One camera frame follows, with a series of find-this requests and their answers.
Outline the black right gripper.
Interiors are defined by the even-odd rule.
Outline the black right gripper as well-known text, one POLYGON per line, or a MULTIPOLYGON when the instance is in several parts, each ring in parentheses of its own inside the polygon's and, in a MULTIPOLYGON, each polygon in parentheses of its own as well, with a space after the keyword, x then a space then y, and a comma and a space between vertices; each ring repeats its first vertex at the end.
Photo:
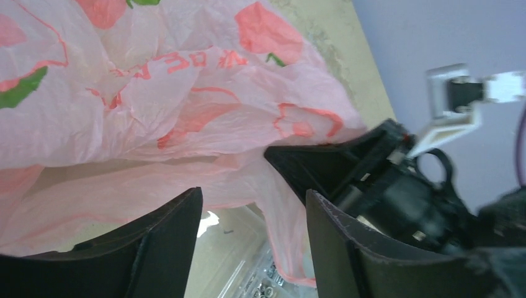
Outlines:
POLYGON ((300 202, 309 189, 337 203, 345 191, 345 212, 363 217, 384 235, 442 255, 476 247, 525 246, 525 189, 508 192, 472 214, 453 185, 454 168, 439 149, 445 171, 429 181, 416 158, 408 158, 411 134, 392 119, 343 143, 271 146, 264 158, 300 202))

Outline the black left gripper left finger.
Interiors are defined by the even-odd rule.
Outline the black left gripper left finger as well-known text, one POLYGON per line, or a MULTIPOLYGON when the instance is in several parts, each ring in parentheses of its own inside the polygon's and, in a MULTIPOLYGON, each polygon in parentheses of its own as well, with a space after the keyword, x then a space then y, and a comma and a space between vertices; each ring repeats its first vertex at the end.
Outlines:
POLYGON ((193 187, 67 252, 1 256, 2 297, 183 297, 203 208, 193 187))

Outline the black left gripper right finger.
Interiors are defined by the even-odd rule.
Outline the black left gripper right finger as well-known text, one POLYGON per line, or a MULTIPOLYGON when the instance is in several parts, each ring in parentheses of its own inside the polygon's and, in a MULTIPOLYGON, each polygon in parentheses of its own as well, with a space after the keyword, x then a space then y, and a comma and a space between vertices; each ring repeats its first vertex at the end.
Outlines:
POLYGON ((387 237, 316 191, 306 193, 320 297, 524 297, 525 249, 449 256, 387 237))

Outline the pink plastic bag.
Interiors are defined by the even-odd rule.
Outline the pink plastic bag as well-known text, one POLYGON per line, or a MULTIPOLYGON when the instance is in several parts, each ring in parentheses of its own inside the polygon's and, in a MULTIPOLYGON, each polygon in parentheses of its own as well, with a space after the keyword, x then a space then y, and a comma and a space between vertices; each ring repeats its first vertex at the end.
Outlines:
POLYGON ((279 273, 313 287, 306 214, 271 145, 365 131, 316 48, 267 1, 2 1, 1 252, 125 224, 199 186, 256 204, 279 273))

